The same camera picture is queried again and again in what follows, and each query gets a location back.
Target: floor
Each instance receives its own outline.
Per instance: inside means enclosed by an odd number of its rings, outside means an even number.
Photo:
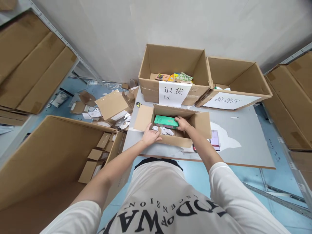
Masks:
[[[112,91],[109,90],[107,87],[101,87],[99,85],[90,85],[87,87],[87,85],[85,85],[81,81],[72,78],[66,79],[61,87],[71,93],[76,93],[86,89],[96,98],[100,98],[103,96],[104,93],[110,93]],[[69,112],[70,109],[68,105],[70,101],[71,98],[66,100],[66,102],[64,102],[59,108],[52,106],[45,109],[40,114],[40,117],[33,129],[37,127],[37,125],[45,118],[45,116],[50,114],[84,120],[82,115],[75,115]],[[277,140],[277,134],[269,121],[265,120],[266,115],[263,107],[257,106],[255,107],[255,110],[262,126],[271,155],[275,162],[276,170],[241,166],[230,166],[231,169],[242,182],[245,182],[258,189],[266,190],[264,185],[268,184],[281,190],[293,193],[295,195],[302,196],[297,186],[297,183],[291,173],[288,162],[286,161],[286,158],[283,154],[282,148]],[[137,165],[142,159],[144,159],[144,157],[137,157],[133,163],[133,167]],[[203,193],[207,197],[210,197],[209,177],[203,163],[190,161],[178,161],[178,163],[184,169],[186,180],[199,192]],[[119,194],[110,203],[110,205],[105,209],[99,229],[102,229],[120,209],[125,198],[128,186],[129,182],[119,192]],[[276,217],[276,219],[280,221],[292,234],[312,233],[311,219],[299,215],[298,213],[291,211],[290,209],[279,205],[271,200],[268,200],[267,198],[258,195],[257,193],[254,194],[264,204],[264,206]],[[305,206],[305,204],[301,202],[297,202],[296,204]]]

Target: left hand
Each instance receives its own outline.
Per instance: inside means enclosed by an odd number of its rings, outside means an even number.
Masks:
[[[143,141],[143,143],[146,146],[150,146],[154,144],[156,141],[162,140],[161,137],[158,137],[160,132],[156,130],[150,130],[151,124],[152,123],[149,123],[149,125],[146,127],[143,137],[141,139],[141,141]]]

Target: hand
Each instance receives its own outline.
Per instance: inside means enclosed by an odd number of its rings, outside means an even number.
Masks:
[[[162,140],[161,137],[158,137],[160,132],[156,130],[150,130],[150,126],[152,123],[150,123],[143,134],[143,137],[141,141],[147,146],[150,146],[151,144],[155,143],[156,141]]]
[[[177,127],[177,129],[180,131],[186,131],[188,127],[191,127],[191,125],[181,116],[175,117],[175,121],[179,123],[179,126]]]

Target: white table surface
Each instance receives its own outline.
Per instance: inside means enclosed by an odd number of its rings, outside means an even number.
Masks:
[[[152,102],[145,102],[140,89],[137,94],[136,102],[140,102],[141,105],[146,106],[153,106],[153,104],[155,104]],[[272,156],[253,106],[245,107],[235,112],[210,110],[206,108],[197,108],[195,106],[192,106],[189,109],[200,112],[208,111],[210,114],[210,121],[225,129],[228,137],[239,142],[241,147],[226,148],[218,152],[226,163],[275,169]],[[143,132],[133,129],[138,110],[139,108],[135,105],[123,150],[130,148],[142,138]],[[182,153],[181,150],[182,148],[177,146],[155,143],[143,151],[142,154],[146,157],[154,155],[159,157],[178,158],[179,160],[187,155],[188,158],[199,159],[197,153]]]

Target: green box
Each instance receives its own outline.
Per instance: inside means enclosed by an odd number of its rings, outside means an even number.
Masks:
[[[171,128],[176,129],[179,126],[179,123],[175,121],[172,117],[156,115],[154,124],[159,127]]]

